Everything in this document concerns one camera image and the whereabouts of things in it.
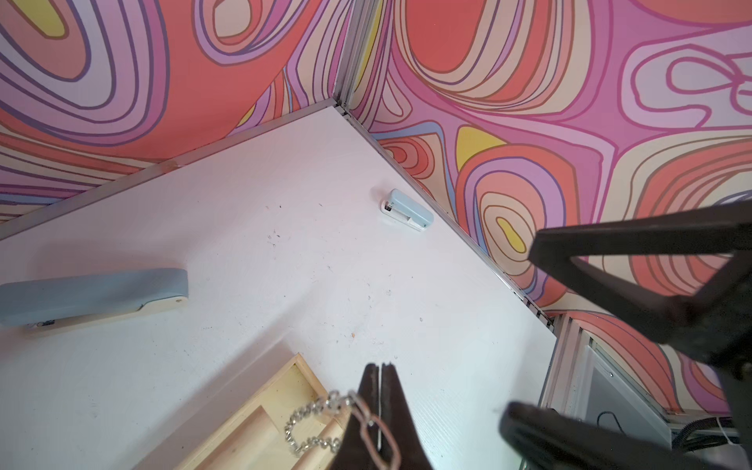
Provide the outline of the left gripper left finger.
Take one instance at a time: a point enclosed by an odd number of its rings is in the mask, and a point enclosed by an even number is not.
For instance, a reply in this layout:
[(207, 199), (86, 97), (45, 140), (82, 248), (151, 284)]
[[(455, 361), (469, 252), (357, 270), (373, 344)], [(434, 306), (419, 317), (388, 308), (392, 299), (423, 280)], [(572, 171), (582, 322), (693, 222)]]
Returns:
[[(381, 411), (381, 372), (375, 363), (368, 364), (362, 373), (360, 387), (356, 390), (372, 416), (379, 417)], [(354, 414), (360, 411), (355, 407), (342, 440), (342, 446), (331, 462), (331, 470), (376, 470), (377, 464), (368, 446), (379, 452), (380, 428), (378, 425), (363, 424)]]

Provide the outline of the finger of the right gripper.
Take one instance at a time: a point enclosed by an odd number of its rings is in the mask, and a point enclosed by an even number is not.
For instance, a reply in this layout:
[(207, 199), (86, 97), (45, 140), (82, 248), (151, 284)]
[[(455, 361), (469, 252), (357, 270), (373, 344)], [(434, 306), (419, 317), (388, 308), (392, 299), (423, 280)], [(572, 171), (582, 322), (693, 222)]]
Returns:
[(499, 434), (531, 469), (718, 469), (651, 442), (512, 401)]
[(655, 343), (733, 370), (751, 360), (751, 204), (544, 229), (529, 260)]

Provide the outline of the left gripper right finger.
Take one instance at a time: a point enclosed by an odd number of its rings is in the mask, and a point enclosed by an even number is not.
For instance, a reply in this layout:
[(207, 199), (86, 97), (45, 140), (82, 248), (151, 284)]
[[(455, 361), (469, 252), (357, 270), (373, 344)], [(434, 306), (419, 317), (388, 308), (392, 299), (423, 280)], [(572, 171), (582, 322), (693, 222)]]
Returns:
[(399, 469), (433, 469), (421, 445), (393, 364), (381, 366), (380, 418), (384, 423), (380, 431), (380, 456), (387, 464), (395, 463), (399, 457)]

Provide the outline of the wooden jewelry display stand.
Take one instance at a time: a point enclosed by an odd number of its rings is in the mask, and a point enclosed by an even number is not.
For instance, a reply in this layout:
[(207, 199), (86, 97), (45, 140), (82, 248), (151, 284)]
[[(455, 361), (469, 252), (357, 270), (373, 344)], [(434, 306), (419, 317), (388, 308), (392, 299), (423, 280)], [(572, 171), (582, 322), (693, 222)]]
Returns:
[(178, 464), (179, 469), (327, 469), (350, 407), (296, 354)]

